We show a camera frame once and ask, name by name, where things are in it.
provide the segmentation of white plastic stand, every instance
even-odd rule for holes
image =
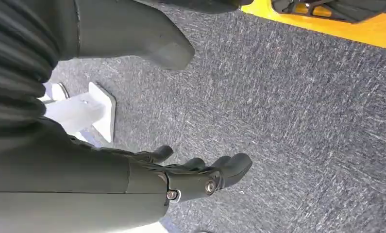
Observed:
[[[68,134],[91,125],[105,138],[113,141],[116,100],[102,87],[88,84],[88,92],[46,104],[46,117],[60,123]]]

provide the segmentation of gray carpet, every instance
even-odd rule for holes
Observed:
[[[252,157],[235,188],[171,206],[181,232],[386,233],[386,49],[242,12],[160,9],[197,50],[187,70],[72,60],[51,81],[116,97],[105,146],[169,144],[169,163]]]

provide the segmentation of robotic hand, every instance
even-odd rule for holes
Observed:
[[[0,0],[0,233],[97,233],[157,221],[170,202],[237,183],[245,154],[160,166],[168,146],[95,148],[43,117],[58,61],[136,55],[183,69],[194,49],[160,11],[132,0]]]

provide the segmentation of black robotic finger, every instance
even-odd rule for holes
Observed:
[[[189,170],[201,170],[205,168],[205,162],[201,158],[193,158],[183,164],[183,167]]]
[[[212,167],[221,167],[223,165],[225,165],[227,162],[229,162],[229,160],[231,159],[230,156],[222,156],[220,158],[218,158],[211,166]]]
[[[154,164],[160,164],[168,159],[173,153],[174,151],[170,146],[164,145],[151,153],[151,158],[153,159]]]
[[[223,187],[230,187],[239,182],[244,175],[250,170],[253,162],[251,158],[244,154],[239,153],[233,156],[228,162],[220,167],[221,177],[224,180]]]

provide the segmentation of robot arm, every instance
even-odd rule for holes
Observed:
[[[238,182],[245,154],[160,166],[172,150],[95,148],[43,117],[59,60],[137,55],[183,69],[194,49],[161,12],[131,0],[0,0],[0,233],[97,233],[157,221],[171,202]]]

